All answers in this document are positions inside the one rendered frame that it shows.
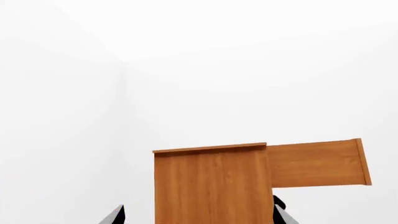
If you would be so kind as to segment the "brown wooden cabinet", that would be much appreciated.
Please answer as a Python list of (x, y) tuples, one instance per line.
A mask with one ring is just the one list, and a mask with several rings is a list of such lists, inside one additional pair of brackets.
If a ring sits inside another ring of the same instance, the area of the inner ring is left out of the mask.
[(155, 224), (273, 224), (266, 143), (154, 151)]

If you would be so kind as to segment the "open wooden cabinet drawer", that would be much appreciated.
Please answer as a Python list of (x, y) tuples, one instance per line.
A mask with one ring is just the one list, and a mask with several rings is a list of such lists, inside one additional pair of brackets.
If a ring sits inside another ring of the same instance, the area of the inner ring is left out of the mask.
[(273, 188), (372, 185), (360, 138), (275, 145), (267, 151)]

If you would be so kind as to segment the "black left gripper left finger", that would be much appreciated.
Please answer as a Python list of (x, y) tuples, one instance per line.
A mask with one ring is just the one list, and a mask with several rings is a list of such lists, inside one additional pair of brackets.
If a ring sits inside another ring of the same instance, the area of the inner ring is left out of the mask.
[(124, 224), (126, 219), (124, 205), (120, 205), (98, 224)]

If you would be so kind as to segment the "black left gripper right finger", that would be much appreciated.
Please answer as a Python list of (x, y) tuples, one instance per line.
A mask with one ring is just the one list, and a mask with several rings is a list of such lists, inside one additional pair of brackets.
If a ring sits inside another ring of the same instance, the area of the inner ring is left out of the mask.
[(273, 222), (274, 224), (299, 224), (286, 209), (286, 204), (276, 195), (273, 195), (274, 211), (273, 211)]

